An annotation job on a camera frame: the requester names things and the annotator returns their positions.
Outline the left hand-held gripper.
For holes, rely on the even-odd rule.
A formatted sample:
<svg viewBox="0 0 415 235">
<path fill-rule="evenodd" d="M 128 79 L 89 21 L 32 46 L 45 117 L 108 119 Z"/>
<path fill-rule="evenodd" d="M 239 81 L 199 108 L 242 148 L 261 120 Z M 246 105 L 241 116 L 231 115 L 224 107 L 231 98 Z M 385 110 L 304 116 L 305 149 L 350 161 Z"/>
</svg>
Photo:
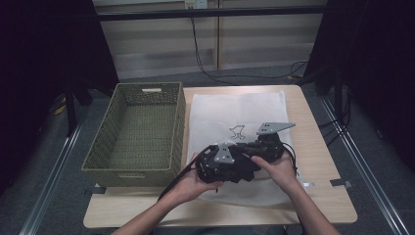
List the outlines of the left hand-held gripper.
<svg viewBox="0 0 415 235">
<path fill-rule="evenodd" d="M 197 164 L 208 164 L 210 166 L 219 165 L 240 165 L 243 167 L 258 166 L 249 155 L 243 153 L 237 145 L 227 145 L 226 143 L 209 145 L 204 148 L 195 158 L 195 167 Z"/>
</svg>

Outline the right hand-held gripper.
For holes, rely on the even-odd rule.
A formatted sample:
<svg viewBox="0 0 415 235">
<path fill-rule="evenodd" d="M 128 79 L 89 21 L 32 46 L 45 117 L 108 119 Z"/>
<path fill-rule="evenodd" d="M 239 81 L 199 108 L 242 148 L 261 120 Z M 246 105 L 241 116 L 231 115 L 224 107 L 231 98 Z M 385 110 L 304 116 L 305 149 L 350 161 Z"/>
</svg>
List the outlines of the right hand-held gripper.
<svg viewBox="0 0 415 235">
<path fill-rule="evenodd" d="M 279 160 L 283 153 L 283 143 L 278 132 L 294 127 L 293 122 L 265 122 L 256 132 L 257 139 L 250 143 L 248 155 L 259 156 L 267 162 Z"/>
</svg>

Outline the black cloth garment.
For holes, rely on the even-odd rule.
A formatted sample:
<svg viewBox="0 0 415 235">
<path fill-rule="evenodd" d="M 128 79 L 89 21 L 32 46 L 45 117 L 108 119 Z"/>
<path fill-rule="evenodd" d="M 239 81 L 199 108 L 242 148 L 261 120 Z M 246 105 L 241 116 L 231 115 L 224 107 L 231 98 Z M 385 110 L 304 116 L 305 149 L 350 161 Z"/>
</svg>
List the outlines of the black cloth garment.
<svg viewBox="0 0 415 235">
<path fill-rule="evenodd" d="M 240 180 L 251 181 L 254 179 L 254 173 L 259 170 L 259 166 L 252 165 L 243 167 L 236 164 L 220 164 L 219 166 L 197 164 L 197 174 L 205 183 L 215 181 L 231 181 L 234 183 L 238 183 Z"/>
</svg>

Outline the white mesh laundry bag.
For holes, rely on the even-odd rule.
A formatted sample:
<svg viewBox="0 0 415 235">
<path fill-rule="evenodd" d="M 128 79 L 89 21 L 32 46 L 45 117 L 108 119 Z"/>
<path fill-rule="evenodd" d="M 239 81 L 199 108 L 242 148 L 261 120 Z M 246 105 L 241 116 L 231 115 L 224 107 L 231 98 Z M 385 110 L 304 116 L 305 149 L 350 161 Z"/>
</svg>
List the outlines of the white mesh laundry bag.
<svg viewBox="0 0 415 235">
<path fill-rule="evenodd" d="M 265 122 L 287 123 L 285 93 L 253 93 L 242 95 L 201 95 L 193 97 L 189 116 L 188 154 L 226 142 L 248 143 Z M 225 182 L 216 192 L 207 191 L 202 200 L 220 204 L 271 207 L 290 201 L 289 197 L 261 169 L 250 182 Z"/>
</svg>

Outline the green woven basket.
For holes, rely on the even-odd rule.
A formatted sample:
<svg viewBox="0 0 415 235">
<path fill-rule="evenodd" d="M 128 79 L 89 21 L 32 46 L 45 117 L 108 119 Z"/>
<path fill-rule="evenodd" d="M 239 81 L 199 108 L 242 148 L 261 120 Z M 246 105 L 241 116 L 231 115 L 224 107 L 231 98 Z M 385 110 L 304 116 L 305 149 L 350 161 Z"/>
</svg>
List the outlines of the green woven basket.
<svg viewBox="0 0 415 235">
<path fill-rule="evenodd" d="M 181 169 L 180 82 L 120 83 L 81 170 L 102 187 L 164 187 Z"/>
</svg>

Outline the person's right hand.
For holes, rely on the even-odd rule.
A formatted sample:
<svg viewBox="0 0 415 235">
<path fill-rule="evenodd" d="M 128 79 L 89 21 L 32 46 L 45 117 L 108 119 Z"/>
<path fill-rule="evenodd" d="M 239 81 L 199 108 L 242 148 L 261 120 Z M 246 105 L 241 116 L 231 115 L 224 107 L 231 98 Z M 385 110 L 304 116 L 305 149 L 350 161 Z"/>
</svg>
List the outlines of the person's right hand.
<svg viewBox="0 0 415 235">
<path fill-rule="evenodd" d="M 292 196 L 300 187 L 294 172 L 291 156 L 287 152 L 272 164 L 259 156 L 253 156 L 251 160 L 267 171 L 271 179 L 289 196 Z"/>
</svg>

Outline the person's left hand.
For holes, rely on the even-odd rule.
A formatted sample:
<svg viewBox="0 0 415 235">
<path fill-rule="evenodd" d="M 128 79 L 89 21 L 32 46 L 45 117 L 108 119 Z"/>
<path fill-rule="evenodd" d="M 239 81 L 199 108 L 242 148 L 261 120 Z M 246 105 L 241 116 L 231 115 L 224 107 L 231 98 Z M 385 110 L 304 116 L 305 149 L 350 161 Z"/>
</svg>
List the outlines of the person's left hand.
<svg viewBox="0 0 415 235">
<path fill-rule="evenodd" d="M 217 190 L 223 181 L 205 183 L 197 174 L 196 167 L 191 164 L 190 170 L 181 177 L 179 182 L 165 195 L 174 205 L 178 206 L 197 199 L 207 191 Z"/>
</svg>

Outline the person's lap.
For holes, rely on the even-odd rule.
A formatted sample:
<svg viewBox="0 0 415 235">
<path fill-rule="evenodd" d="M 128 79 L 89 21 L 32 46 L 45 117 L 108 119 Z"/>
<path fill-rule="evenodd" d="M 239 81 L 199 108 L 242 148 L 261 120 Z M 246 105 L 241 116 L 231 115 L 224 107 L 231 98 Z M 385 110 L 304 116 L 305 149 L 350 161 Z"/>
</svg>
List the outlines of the person's lap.
<svg viewBox="0 0 415 235">
<path fill-rule="evenodd" d="M 288 235 L 283 226 L 155 228 L 150 235 Z"/>
</svg>

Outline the dark curtain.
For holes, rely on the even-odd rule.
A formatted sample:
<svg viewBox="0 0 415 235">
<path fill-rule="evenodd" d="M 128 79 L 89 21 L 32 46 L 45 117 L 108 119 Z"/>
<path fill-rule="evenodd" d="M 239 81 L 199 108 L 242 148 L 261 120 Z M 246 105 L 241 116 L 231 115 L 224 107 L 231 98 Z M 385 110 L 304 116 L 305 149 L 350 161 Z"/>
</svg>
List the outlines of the dark curtain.
<svg viewBox="0 0 415 235">
<path fill-rule="evenodd" d="M 0 0 L 0 196 L 34 148 L 55 98 L 110 94 L 115 64 L 92 0 Z"/>
<path fill-rule="evenodd" d="M 348 86 L 415 171 L 415 0 L 327 0 L 305 75 Z"/>
</svg>

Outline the black horizontal bar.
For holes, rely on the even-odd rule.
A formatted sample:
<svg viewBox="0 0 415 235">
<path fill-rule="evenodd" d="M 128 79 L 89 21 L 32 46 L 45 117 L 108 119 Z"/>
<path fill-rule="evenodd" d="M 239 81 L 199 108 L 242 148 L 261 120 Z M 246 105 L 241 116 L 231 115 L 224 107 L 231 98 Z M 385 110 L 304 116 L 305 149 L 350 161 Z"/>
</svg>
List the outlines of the black horizontal bar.
<svg viewBox="0 0 415 235">
<path fill-rule="evenodd" d="M 101 13 L 96 16 L 96 19 L 100 22 L 105 22 L 105 21 L 164 20 L 164 19 L 210 18 L 210 17 L 303 15 L 303 14 L 323 14 L 327 10 L 328 8 L 326 6 L 304 6 L 304 7 L 290 6 L 290 7 L 270 7 L 270 8 L 171 10 L 171 11 L 152 11 L 152 12 Z"/>
</svg>

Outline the black stand leg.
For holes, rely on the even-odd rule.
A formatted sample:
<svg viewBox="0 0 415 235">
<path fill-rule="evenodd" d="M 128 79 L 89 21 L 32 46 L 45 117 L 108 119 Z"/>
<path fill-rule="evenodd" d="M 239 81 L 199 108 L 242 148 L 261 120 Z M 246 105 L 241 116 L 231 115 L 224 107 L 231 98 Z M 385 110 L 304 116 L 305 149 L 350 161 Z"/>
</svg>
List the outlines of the black stand leg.
<svg viewBox="0 0 415 235">
<path fill-rule="evenodd" d="M 74 100 L 73 100 L 73 93 L 70 87 L 69 80 L 67 80 L 65 84 L 65 98 L 66 98 L 66 107 L 67 107 L 67 116 L 68 116 L 67 137 L 70 137 L 77 127 L 77 119 L 76 119 L 75 105 L 74 105 Z"/>
</svg>

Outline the metal floor rail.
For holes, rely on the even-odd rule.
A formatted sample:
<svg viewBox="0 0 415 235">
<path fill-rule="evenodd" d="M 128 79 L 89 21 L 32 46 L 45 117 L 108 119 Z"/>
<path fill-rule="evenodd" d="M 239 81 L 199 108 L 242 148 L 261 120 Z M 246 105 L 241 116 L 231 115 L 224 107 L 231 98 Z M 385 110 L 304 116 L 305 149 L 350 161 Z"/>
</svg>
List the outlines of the metal floor rail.
<svg viewBox="0 0 415 235">
<path fill-rule="evenodd" d="M 52 196 L 58 187 L 64 168 L 66 167 L 69 160 L 69 155 L 77 142 L 81 129 L 82 123 L 79 123 L 71 135 L 66 138 L 66 142 L 57 157 L 57 160 L 46 180 L 44 187 L 42 188 L 41 193 L 36 200 L 36 203 L 32 207 L 27 219 L 25 220 L 19 235 L 36 235 L 44 214 L 50 205 Z"/>
<path fill-rule="evenodd" d="M 321 98 L 321 103 L 393 234 L 410 235 L 410 231 L 405 225 L 398 210 L 375 177 L 347 128 L 335 117 L 334 105 L 328 98 Z"/>
</svg>

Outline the white wall outlet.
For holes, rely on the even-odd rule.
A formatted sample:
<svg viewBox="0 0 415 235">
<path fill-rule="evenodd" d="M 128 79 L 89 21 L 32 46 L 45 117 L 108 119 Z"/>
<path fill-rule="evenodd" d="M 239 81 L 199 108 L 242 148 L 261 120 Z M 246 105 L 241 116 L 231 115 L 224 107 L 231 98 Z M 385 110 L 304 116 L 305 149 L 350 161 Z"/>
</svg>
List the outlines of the white wall outlet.
<svg viewBox="0 0 415 235">
<path fill-rule="evenodd" d="M 186 9 L 206 9 L 208 0 L 184 0 Z"/>
</svg>

